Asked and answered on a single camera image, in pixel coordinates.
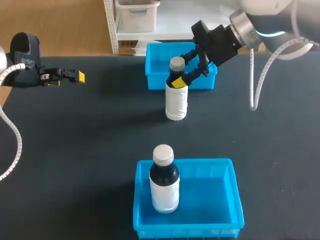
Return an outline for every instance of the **white storage box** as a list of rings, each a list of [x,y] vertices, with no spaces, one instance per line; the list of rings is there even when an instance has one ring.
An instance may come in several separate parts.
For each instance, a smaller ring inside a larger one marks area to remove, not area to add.
[[[157,7],[154,0],[115,0],[122,30],[126,33],[147,33],[156,30]]]

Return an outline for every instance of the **white label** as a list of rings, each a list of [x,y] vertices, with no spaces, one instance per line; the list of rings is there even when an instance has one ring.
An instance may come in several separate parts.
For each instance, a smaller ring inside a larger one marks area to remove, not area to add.
[[[177,181],[169,186],[159,186],[155,184],[149,175],[152,205],[159,213],[172,213],[179,204],[179,182]]]

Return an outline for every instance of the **white cable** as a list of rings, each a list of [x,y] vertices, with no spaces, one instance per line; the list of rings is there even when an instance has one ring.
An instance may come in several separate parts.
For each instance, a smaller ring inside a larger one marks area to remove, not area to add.
[[[3,83],[3,81],[5,80],[5,78],[12,72],[14,71],[18,71],[18,70],[24,70],[26,69],[26,65],[24,63],[19,63],[16,65],[12,65],[11,67],[7,68],[1,75],[0,75],[0,87]],[[7,115],[4,113],[4,111],[2,110],[2,107],[0,105],[0,116],[1,118],[9,125],[9,127],[13,130],[15,136],[16,136],[16,140],[17,140],[17,151],[16,151],[16,155],[15,158],[11,164],[11,166],[0,176],[0,181],[3,180],[5,177],[7,177],[15,168],[15,166],[17,165],[20,156],[21,156],[21,152],[22,152],[22,138],[20,135],[19,130],[17,129],[17,127],[13,124],[12,121],[10,121],[10,119],[7,117]]]
[[[299,33],[299,28],[298,28],[298,21],[297,21],[297,11],[298,11],[298,0],[292,0],[292,11],[291,11],[291,24],[292,24],[292,29],[293,33],[296,37],[296,39],[292,39],[290,41],[287,41],[285,44],[280,46],[269,58],[267,63],[265,64],[262,73],[260,75],[260,79],[258,81],[258,84],[256,86],[255,90],[255,96],[254,96],[254,50],[250,50],[250,108],[252,111],[257,110],[258,104],[259,104],[259,99],[260,99],[260,93],[262,86],[264,84],[266,75],[268,73],[269,68],[271,67],[272,63],[275,61],[275,59],[287,48],[294,44],[298,43],[303,43],[303,44],[313,44],[316,46],[320,46],[319,43],[311,41],[306,38],[302,38]]]

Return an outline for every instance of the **coiled cable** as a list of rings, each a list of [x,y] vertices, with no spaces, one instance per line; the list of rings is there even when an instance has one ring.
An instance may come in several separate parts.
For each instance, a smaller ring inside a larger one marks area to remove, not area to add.
[[[7,68],[0,75],[0,87],[1,87],[2,83],[4,82],[5,78],[10,73],[12,73],[14,71],[18,71],[18,70],[24,70],[26,68],[27,67],[26,67],[26,65],[24,63],[19,63],[19,64],[16,64],[16,65],[12,65],[9,68]],[[22,138],[21,138],[20,132],[17,129],[17,127],[13,124],[13,122],[7,117],[7,115],[2,110],[1,105],[0,105],[0,116],[9,125],[9,127],[12,129],[12,131],[14,132],[14,134],[16,136],[16,141],[17,141],[17,151],[16,151],[15,158],[14,158],[12,164],[10,165],[10,167],[2,175],[0,175],[0,181],[2,181],[4,178],[6,178],[13,171],[13,169],[16,167],[16,165],[19,162],[19,159],[20,159],[20,156],[21,156],[21,152],[22,152]]]

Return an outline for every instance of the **robotic arm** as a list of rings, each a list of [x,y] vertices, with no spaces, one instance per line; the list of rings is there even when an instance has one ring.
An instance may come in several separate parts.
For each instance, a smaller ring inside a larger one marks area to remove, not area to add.
[[[16,34],[11,41],[10,52],[7,54],[0,46],[0,75],[10,66],[17,64],[25,64],[26,70],[8,74],[3,78],[0,86],[15,88],[59,86],[63,79],[73,83],[85,82],[85,75],[79,70],[45,68],[41,62],[39,39],[28,33]]]
[[[190,85],[199,74],[206,75],[207,64],[214,63],[219,67],[236,56],[238,50],[244,46],[253,49],[264,42],[272,53],[283,46],[277,58],[290,60],[304,55],[314,44],[320,43],[320,0],[240,2],[242,10],[230,16],[229,26],[220,25],[209,30],[203,21],[199,21],[191,27],[196,49],[182,57],[187,63],[197,55],[192,52],[197,51],[200,64],[199,68],[193,71],[197,74],[193,74],[192,78],[190,74],[182,76],[185,85]]]

